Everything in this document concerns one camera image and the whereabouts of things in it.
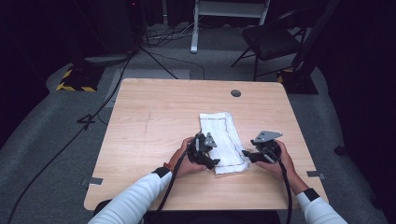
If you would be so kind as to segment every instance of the white sleeve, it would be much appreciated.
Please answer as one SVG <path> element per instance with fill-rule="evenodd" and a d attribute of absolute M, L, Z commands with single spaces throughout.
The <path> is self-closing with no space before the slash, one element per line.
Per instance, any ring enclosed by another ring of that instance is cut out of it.
<path fill-rule="evenodd" d="M 158 168 L 117 195 L 89 223 L 138 223 L 171 178 L 167 168 Z"/>
<path fill-rule="evenodd" d="M 308 224 L 324 223 L 347 223 L 334 209 L 313 189 L 308 189 L 296 195 L 297 201 L 302 207 L 305 220 Z"/>

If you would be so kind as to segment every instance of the white cloth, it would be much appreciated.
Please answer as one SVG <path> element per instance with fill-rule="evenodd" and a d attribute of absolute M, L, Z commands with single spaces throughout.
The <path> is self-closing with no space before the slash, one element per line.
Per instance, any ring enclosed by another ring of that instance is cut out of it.
<path fill-rule="evenodd" d="M 233 125 L 231 114 L 200 114 L 200 121 L 202 133 L 210 133 L 217 144 L 217 147 L 209 151 L 210 159 L 220 159 L 215 173 L 219 175 L 247 170 L 250 161 L 242 153 L 244 148 Z"/>

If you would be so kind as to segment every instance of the wooden tabletop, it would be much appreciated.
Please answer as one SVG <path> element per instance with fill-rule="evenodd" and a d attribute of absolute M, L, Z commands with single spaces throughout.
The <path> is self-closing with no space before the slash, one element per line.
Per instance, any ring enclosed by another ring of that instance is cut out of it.
<path fill-rule="evenodd" d="M 239 90 L 240 97 L 233 97 Z M 107 127 L 84 202 L 93 210 L 168 162 L 182 140 L 200 131 L 200 113 L 229 112 L 245 149 L 260 131 L 283 133 L 299 176 L 327 200 L 284 88 L 279 83 L 126 78 Z M 163 194 L 151 206 L 156 209 Z M 298 207 L 293 198 L 293 206 Z M 163 210 L 287 209 L 285 185 L 250 164 L 241 173 L 214 171 L 178 178 Z"/>

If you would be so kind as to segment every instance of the black base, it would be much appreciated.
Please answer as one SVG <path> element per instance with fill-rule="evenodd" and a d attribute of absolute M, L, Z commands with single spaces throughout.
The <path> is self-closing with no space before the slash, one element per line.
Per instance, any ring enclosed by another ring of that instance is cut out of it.
<path fill-rule="evenodd" d="M 276 73 L 278 82 L 282 83 L 289 94 L 308 94 L 318 95 L 318 90 L 315 87 L 311 76 L 296 76 L 295 72 L 290 70 L 283 70 Z"/>
<path fill-rule="evenodd" d="M 105 67 L 87 66 L 85 68 L 69 67 L 57 90 L 97 91 L 97 86 Z"/>

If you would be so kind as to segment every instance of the person's left hand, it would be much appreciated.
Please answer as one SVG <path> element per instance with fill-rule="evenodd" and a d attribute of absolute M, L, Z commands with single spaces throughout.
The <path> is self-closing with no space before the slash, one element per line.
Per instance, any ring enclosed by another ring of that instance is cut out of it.
<path fill-rule="evenodd" d="M 171 160 L 169 161 L 169 164 L 173 167 L 176 166 L 178 159 L 180 156 L 183 154 L 184 150 L 186 150 L 187 145 L 189 142 L 193 139 L 194 137 L 189 137 L 183 140 L 183 143 L 181 144 L 180 149 L 178 149 L 175 154 L 172 156 Z M 186 155 L 183 158 L 183 161 L 180 164 L 180 167 L 178 168 L 177 175 L 176 177 L 181 177 L 186 174 L 191 174 L 199 171 L 203 171 L 206 169 L 206 166 L 204 165 L 199 165 L 196 163 L 191 163 L 188 156 Z"/>

